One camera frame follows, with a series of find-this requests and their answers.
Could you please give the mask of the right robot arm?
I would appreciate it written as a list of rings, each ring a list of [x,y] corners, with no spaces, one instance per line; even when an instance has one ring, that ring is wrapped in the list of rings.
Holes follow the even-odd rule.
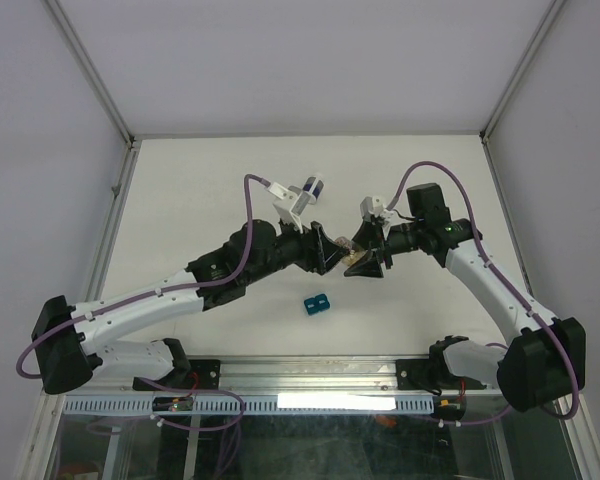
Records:
[[[586,333],[581,323],[560,319],[522,292],[485,250],[473,223],[452,219],[439,185],[418,185],[406,193],[413,215],[409,220],[380,197],[361,202],[362,224],[353,243],[362,253],[346,276],[381,278],[394,256],[423,252],[469,290],[504,340],[503,346],[494,347],[448,335],[430,346],[426,367],[412,381],[438,392],[469,378],[498,388],[519,412],[564,396],[571,396],[577,407],[585,385]]]

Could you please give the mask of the clear pill bottle yellow capsules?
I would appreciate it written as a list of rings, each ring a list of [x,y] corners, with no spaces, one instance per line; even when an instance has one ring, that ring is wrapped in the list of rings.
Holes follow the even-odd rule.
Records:
[[[344,256],[341,260],[341,262],[346,266],[346,267],[351,267],[354,264],[356,264],[357,262],[359,262],[366,254],[368,253],[367,250],[350,250],[349,253]]]

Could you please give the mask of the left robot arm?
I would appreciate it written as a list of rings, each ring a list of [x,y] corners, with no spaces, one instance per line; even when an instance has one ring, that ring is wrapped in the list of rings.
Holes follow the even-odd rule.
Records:
[[[248,286],[292,265],[325,275],[347,254],[318,222],[296,230],[255,220],[220,248],[145,289],[76,305],[64,296],[53,297],[44,303],[31,334],[37,377],[50,395],[74,391],[97,376],[181,387],[190,366],[179,340],[136,343],[127,336],[235,301]]]

